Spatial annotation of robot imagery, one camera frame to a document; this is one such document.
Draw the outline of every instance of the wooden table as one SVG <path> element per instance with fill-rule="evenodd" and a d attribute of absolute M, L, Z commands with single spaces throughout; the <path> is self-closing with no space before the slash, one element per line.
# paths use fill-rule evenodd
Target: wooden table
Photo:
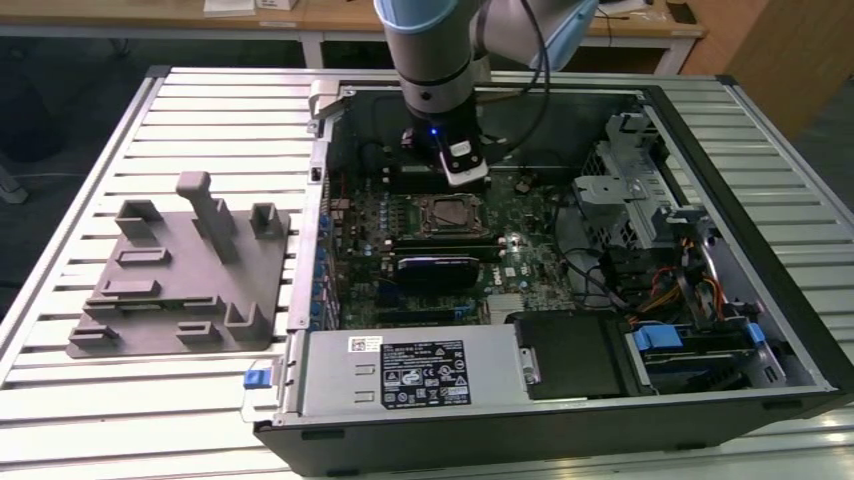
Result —
<path fill-rule="evenodd" d="M 258 9 L 232 18 L 204 18 L 202 5 L 204 0 L 0 0 L 0 35 L 296 40 L 308 68 L 324 66 L 324 41 L 384 41 L 372 0 L 300 0 L 290 11 Z M 705 30 L 675 23 L 663 0 L 649 12 L 652 19 L 596 18 L 581 45 L 664 50 L 655 73 L 676 74 Z"/>

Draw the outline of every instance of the white table leg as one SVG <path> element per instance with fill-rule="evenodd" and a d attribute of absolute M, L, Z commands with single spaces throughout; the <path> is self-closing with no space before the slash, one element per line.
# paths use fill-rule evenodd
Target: white table leg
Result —
<path fill-rule="evenodd" d="M 657 67 L 655 67 L 655 75 L 679 75 L 695 41 L 696 39 L 693 38 L 672 39 L 669 48 L 664 52 L 660 62 L 657 62 Z"/>
<path fill-rule="evenodd" d="M 322 68 L 322 33 L 298 32 L 305 68 Z"/>

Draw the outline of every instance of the wooden desk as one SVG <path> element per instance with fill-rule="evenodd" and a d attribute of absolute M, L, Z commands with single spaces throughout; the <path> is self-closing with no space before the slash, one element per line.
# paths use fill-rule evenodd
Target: wooden desk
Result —
<path fill-rule="evenodd" d="M 637 14 L 617 14 L 606 20 L 598 18 L 601 13 L 596 15 L 581 46 L 664 50 L 655 73 L 679 73 L 693 42 L 705 35 L 701 25 L 676 23 L 664 0 L 655 0 L 645 18 Z M 320 43 L 324 41 L 384 41 L 372 0 L 308 0 L 301 28 L 309 32 L 308 41 L 316 45 L 312 58 L 320 61 Z"/>
<path fill-rule="evenodd" d="M 849 0 L 688 0 L 711 26 L 683 73 L 735 77 L 793 140 L 854 72 Z"/>
<path fill-rule="evenodd" d="M 300 0 L 290 11 L 258 9 L 230 18 L 204 18 L 202 5 L 204 0 L 0 0 L 0 35 L 296 40 L 309 68 L 322 68 L 324 41 L 384 41 L 372 0 Z M 651 12 L 653 19 L 596 18 L 581 45 L 661 49 L 655 73 L 676 74 L 705 30 L 675 23 L 663 0 Z"/>

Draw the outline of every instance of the blue tab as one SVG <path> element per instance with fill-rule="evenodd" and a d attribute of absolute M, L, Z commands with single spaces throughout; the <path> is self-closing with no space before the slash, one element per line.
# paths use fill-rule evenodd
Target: blue tab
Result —
<path fill-rule="evenodd" d="M 635 345 L 637 346 L 637 350 L 644 351 L 649 349 L 649 339 L 645 338 L 645 335 L 640 330 L 633 332 L 631 336 L 635 338 Z"/>
<path fill-rule="evenodd" d="M 242 388 L 257 390 L 272 387 L 272 369 L 246 370 L 242 374 Z"/>
<path fill-rule="evenodd" d="M 749 339 L 752 340 L 753 345 L 759 345 L 764 343 L 764 332 L 756 323 L 747 324 L 747 333 L 749 334 Z"/>
<path fill-rule="evenodd" d="M 632 337 L 640 351 L 651 348 L 681 347 L 681 338 L 672 325 L 645 325 L 632 333 Z"/>

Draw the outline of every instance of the blue drive latch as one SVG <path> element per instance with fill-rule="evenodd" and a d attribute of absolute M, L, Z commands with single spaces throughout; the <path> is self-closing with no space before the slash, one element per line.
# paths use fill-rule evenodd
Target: blue drive latch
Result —
<path fill-rule="evenodd" d="M 631 334 L 639 351 L 653 348 L 680 348 L 681 338 L 672 325 L 645 325 Z"/>
<path fill-rule="evenodd" d="M 246 370 L 242 374 L 242 388 L 246 390 L 272 388 L 272 368 Z"/>

